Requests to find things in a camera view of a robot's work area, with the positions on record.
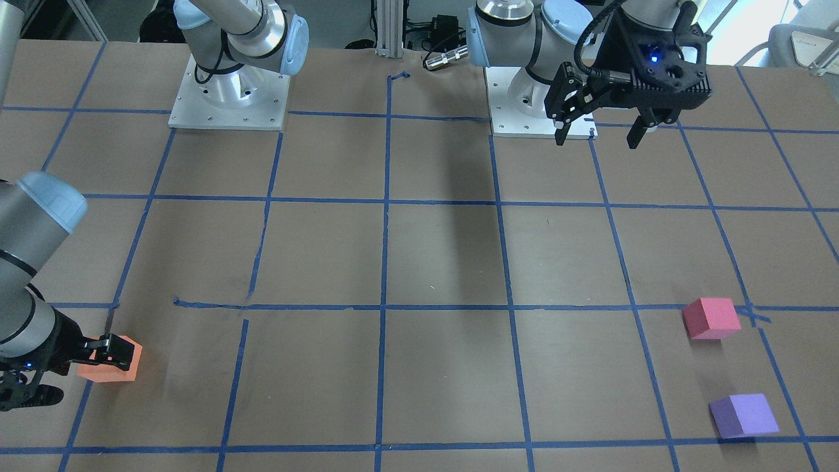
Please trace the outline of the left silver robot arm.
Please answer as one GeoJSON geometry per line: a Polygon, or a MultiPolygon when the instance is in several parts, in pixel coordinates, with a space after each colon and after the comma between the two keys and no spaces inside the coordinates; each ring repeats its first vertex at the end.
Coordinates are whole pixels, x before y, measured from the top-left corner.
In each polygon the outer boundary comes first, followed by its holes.
{"type": "Polygon", "coordinates": [[[518,67],[537,87],[527,113],[551,120],[562,146],[570,126],[599,108],[635,109],[627,134],[636,149],[713,94],[711,40],[698,23],[701,1],[477,1],[467,47],[479,67],[518,67]]]}

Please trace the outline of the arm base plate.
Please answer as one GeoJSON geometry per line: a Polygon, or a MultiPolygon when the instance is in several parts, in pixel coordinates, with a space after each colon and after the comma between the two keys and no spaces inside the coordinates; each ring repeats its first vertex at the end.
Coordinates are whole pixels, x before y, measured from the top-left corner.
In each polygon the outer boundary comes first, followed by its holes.
{"type": "Polygon", "coordinates": [[[548,85],[534,80],[524,67],[486,67],[484,72],[492,134],[555,138],[555,125],[543,105],[548,85]]]}
{"type": "Polygon", "coordinates": [[[284,128],[291,77],[252,66],[213,75],[198,83],[204,71],[189,57],[168,126],[195,130],[264,130],[284,128]]]}

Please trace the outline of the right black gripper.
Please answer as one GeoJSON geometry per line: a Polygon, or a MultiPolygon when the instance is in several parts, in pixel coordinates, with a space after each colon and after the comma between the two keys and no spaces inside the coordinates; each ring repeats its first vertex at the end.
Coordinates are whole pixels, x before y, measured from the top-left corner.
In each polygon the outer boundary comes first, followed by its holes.
{"type": "Polygon", "coordinates": [[[131,341],[116,334],[86,338],[66,314],[55,309],[52,314],[54,328],[44,343],[26,355],[2,358],[1,412],[59,404],[65,391],[41,380],[46,372],[66,376],[71,362],[130,370],[134,362],[131,341]]]}

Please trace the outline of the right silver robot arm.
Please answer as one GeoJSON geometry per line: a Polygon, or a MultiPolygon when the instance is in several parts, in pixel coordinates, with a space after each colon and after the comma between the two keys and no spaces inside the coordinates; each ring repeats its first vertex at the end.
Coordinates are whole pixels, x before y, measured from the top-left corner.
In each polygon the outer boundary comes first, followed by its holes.
{"type": "MultiPolygon", "coordinates": [[[[305,63],[309,27],[288,1],[176,1],[174,15],[191,61],[170,126],[281,130],[290,78],[305,63]]],[[[80,191],[44,171],[2,182],[1,357],[4,412],[53,406],[64,398],[45,385],[76,363],[93,382],[131,382],[141,347],[105,332],[88,338],[48,303],[33,279],[74,233],[88,204],[80,191]]]]}

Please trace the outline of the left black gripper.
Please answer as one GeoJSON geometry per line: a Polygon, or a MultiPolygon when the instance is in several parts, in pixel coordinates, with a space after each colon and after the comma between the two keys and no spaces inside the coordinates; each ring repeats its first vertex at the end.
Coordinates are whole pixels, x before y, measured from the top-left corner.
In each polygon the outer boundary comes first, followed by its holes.
{"type": "Polygon", "coordinates": [[[558,66],[543,107],[563,146],[570,125],[600,107],[638,108],[627,134],[637,149],[660,123],[671,125],[680,110],[696,109],[712,95],[707,72],[711,36],[698,24],[699,8],[617,8],[611,14],[591,69],[589,88],[575,66],[558,66]]]}

